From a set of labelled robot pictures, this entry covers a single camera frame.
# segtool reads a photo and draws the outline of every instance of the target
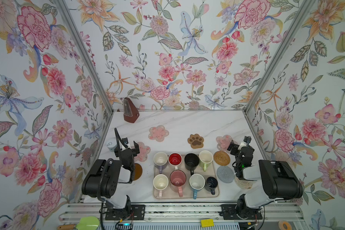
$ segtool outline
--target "floral wallpaper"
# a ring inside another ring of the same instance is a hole
[[[249,118],[304,186],[313,230],[345,230],[345,0],[317,0]]]
[[[51,0],[0,0],[0,230],[79,197],[109,113],[78,52]]]
[[[72,0],[114,108],[242,109],[301,0]]]

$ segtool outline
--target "coaster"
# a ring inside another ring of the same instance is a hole
[[[146,161],[147,154],[151,152],[151,148],[145,145],[143,142],[138,142],[137,144],[139,145],[139,154],[137,154],[137,156],[134,157],[134,161]]]
[[[227,148],[229,147],[231,141],[232,141],[232,138],[229,135],[218,136],[216,137],[217,148],[221,151],[225,151],[229,153]]]
[[[193,149],[203,148],[203,141],[204,138],[197,133],[194,135],[191,134],[191,136],[188,138],[188,143],[191,145]]]
[[[224,183],[231,183],[234,180],[235,174],[228,166],[220,166],[217,169],[217,177]]]
[[[135,174],[134,174],[134,180],[138,180],[140,176],[142,176],[142,166],[138,163],[135,163]]]
[[[248,180],[239,180],[238,177],[235,176],[235,183],[239,186],[241,189],[250,189],[253,186],[253,182]]]
[[[224,151],[217,151],[213,155],[215,162],[221,166],[226,166],[230,164],[230,156]]]
[[[165,130],[164,126],[157,126],[150,128],[150,134],[148,135],[148,138],[150,140],[157,140],[158,142],[162,142],[168,135],[169,131]]]

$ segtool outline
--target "yellow sponge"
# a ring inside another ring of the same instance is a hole
[[[203,228],[214,226],[213,219],[201,220],[200,222],[201,222]]]

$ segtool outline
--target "brown paw print coaster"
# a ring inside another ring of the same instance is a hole
[[[215,162],[221,166],[226,166],[230,164],[230,156],[224,151],[217,151],[213,155]]]
[[[203,141],[204,138],[197,133],[194,135],[191,134],[191,136],[188,138],[188,143],[191,145],[193,149],[203,148]]]

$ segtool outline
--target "woven coaster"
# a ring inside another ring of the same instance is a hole
[[[224,151],[217,151],[213,155],[215,162],[221,166],[226,166],[230,164],[230,156]]]
[[[142,176],[143,169],[142,166],[138,163],[135,163],[135,174],[134,174],[134,180],[138,180],[140,176]]]
[[[250,189],[253,186],[253,182],[248,181],[248,180],[239,180],[239,178],[236,176],[235,176],[235,183],[241,189]]]
[[[217,177],[224,183],[231,183],[234,180],[235,174],[231,168],[227,166],[220,166],[217,169]]]

